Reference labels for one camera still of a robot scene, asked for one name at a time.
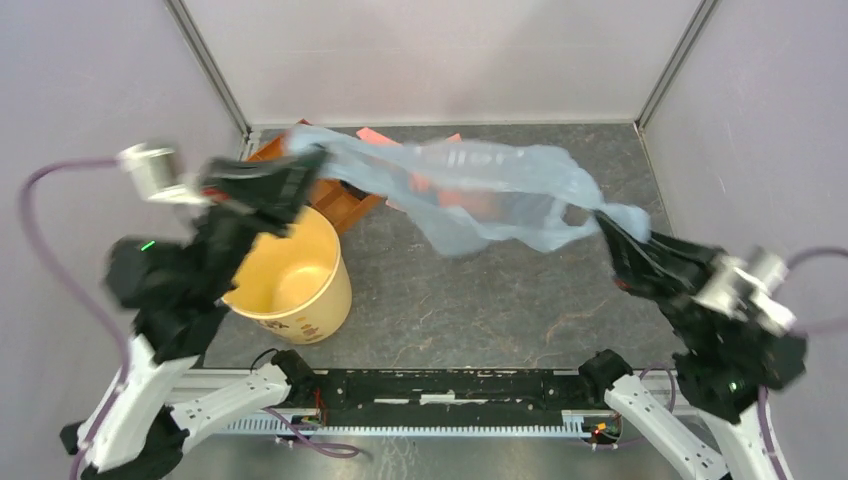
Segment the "light blue plastic trash bag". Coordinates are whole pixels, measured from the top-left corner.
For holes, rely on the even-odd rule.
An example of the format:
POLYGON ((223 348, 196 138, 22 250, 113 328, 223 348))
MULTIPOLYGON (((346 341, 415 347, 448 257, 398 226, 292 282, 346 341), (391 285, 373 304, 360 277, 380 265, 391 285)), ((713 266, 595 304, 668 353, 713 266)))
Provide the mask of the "light blue plastic trash bag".
POLYGON ((443 256, 518 240, 552 252, 593 236, 596 220, 565 221, 568 207, 602 210, 628 229, 650 224, 635 205, 609 203, 598 182, 561 147, 511 146, 479 140, 371 144, 323 127, 288 130, 286 151, 324 146, 321 175, 388 200, 443 256))

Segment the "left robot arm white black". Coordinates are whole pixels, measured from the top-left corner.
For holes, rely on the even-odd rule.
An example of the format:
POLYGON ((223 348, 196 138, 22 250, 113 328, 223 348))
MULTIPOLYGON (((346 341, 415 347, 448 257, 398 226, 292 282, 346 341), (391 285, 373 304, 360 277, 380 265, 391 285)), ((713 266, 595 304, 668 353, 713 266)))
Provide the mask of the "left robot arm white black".
POLYGON ((125 237, 110 251, 106 286, 135 318, 122 367, 102 402, 60 434, 82 465, 82 478, 161 479, 229 424, 312 399, 314 373, 291 350, 200 398, 173 403, 169 397, 215 338, 229 311, 223 297, 258 236, 289 234, 328 157, 313 145, 264 162, 215 158, 185 184, 172 148, 139 144, 119 154, 146 200, 205 211, 186 243, 125 237))

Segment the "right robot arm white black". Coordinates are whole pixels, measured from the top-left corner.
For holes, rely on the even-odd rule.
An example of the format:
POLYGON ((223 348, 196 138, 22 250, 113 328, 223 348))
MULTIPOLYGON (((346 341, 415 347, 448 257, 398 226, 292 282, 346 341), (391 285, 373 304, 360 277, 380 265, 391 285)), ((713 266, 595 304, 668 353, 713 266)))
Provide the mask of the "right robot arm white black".
POLYGON ((671 394, 687 400, 716 447, 683 425, 672 404, 658 401, 613 351, 580 366, 580 400, 627 419, 685 479, 789 478, 767 394, 803 375, 808 342, 775 299, 788 274, 784 260, 764 249, 738 258, 659 233, 640 241, 606 213, 594 217, 616 285, 654 302, 683 342, 671 394))

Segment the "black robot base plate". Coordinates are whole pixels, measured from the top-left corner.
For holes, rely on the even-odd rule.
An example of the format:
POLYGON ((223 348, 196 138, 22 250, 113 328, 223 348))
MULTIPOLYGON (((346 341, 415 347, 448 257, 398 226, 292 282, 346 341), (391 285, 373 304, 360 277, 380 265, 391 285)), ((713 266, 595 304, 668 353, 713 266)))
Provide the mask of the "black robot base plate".
POLYGON ((605 411, 599 390, 554 369, 329 369, 294 386, 281 409, 325 427, 547 427, 568 412, 605 411))

